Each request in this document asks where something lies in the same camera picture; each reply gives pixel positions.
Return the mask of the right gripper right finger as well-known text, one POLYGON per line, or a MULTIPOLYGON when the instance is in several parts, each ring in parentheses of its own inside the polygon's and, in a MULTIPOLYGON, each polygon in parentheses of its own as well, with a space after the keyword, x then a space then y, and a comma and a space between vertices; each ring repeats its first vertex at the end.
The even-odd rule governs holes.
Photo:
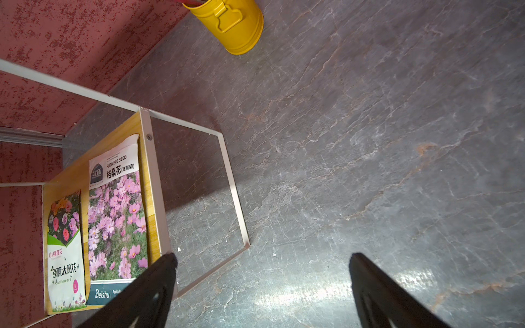
POLYGON ((448 327, 362 253, 349 260, 362 327, 448 327))

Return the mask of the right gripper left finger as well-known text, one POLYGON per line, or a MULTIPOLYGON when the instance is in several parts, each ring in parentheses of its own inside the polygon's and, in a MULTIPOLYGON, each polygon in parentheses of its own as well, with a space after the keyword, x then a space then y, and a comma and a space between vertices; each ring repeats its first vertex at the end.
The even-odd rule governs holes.
POLYGON ((164 327, 176 284, 178 262, 165 254, 82 327, 164 327))

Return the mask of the pink flower seed bag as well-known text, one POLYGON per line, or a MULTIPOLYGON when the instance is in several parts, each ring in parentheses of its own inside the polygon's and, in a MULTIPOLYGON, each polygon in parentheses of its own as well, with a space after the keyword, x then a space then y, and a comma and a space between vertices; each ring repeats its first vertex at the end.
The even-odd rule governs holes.
POLYGON ((90 160, 90 306, 104 306, 148 268, 139 135, 90 160))

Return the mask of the white sunflower seed bag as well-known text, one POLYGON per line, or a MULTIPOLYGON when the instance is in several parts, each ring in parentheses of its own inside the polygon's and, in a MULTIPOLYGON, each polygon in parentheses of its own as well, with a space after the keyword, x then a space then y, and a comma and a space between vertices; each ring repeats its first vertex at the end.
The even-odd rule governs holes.
POLYGON ((86 307, 81 192, 51 204, 46 219, 47 288, 52 313, 86 307))

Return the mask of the yellow metal pencil cup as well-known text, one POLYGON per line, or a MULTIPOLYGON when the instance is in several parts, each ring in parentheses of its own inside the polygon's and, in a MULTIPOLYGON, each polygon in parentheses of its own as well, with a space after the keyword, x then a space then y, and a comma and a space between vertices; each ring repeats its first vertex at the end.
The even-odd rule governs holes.
POLYGON ((243 55, 260 40, 264 28, 262 10, 254 0, 209 0, 183 3, 216 37, 228 53, 243 55))

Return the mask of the wooden shelf white metal frame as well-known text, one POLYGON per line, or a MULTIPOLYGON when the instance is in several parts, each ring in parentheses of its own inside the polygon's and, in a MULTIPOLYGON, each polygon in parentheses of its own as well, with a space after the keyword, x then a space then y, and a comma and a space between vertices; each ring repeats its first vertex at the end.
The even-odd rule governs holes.
POLYGON ((228 150, 221 132, 141 107, 132 102, 123 101, 6 60, 1 60, 1 71, 133 112, 127 121, 115 128, 102 141, 87 151, 83 157, 55 178, 48 181, 1 183, 2 327, 34 327, 54 318, 58 318, 60 321, 64 320, 65 313, 53 313, 51 311, 46 289, 47 274, 44 271, 46 246, 42 242, 45 237, 45 227, 42 221, 44 211, 50 207, 50 199, 60 195, 60 189, 66 193, 78 188, 86 189, 86 179, 75 178, 75 174, 85 169, 91 158, 123 142, 127 133, 137 133, 140 136, 139 159, 141 179, 146 190, 146 218, 148 224, 155 229, 148 235, 148 240, 153 246, 150 254, 153 260, 158 260, 163 255, 172 252, 153 139, 154 132, 151 125, 153 118, 217 138, 236 211, 238 227, 243 239, 242 249, 247 250, 250 247, 250 239, 247 234, 228 150))

